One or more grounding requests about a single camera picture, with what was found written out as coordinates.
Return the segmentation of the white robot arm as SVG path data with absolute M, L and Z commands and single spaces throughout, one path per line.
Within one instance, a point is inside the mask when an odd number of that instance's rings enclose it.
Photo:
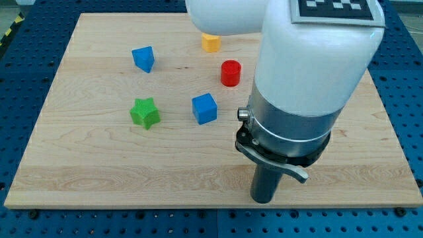
M 207 34 L 261 33 L 247 128 L 289 157 L 322 146 L 385 30 L 376 0 L 187 0 L 186 9 Z

